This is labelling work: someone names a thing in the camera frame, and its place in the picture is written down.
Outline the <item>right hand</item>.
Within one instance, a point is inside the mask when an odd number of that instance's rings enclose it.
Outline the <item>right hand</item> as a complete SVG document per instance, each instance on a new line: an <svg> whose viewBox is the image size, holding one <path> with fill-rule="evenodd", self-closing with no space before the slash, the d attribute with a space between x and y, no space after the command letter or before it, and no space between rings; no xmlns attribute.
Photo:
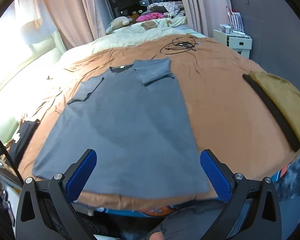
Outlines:
<svg viewBox="0 0 300 240"><path fill-rule="evenodd" d="M162 232L155 232L150 235L149 240L164 240L164 235Z"/></svg>

